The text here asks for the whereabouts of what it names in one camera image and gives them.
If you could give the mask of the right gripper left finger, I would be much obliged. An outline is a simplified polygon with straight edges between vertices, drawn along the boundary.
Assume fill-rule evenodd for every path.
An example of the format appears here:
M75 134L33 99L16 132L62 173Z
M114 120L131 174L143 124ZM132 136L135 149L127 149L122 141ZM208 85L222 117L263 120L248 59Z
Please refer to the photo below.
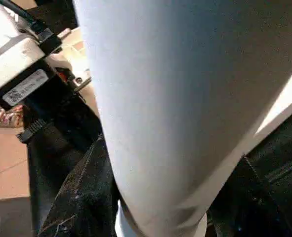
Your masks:
M67 175L41 237L114 237L120 198L102 135Z

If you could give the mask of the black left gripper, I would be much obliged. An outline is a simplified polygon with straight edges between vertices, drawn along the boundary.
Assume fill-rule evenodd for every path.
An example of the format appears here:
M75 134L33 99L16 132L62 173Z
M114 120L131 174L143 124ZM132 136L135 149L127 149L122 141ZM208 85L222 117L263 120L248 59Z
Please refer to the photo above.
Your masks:
M100 135L97 115L62 81L45 82L24 99L24 105L54 125L76 149L88 149Z

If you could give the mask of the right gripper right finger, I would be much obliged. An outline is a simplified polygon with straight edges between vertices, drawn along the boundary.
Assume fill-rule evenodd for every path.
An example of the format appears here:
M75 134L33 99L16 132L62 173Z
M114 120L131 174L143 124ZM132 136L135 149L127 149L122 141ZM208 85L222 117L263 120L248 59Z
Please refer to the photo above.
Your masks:
M218 237L292 237L292 227L247 157L209 208Z

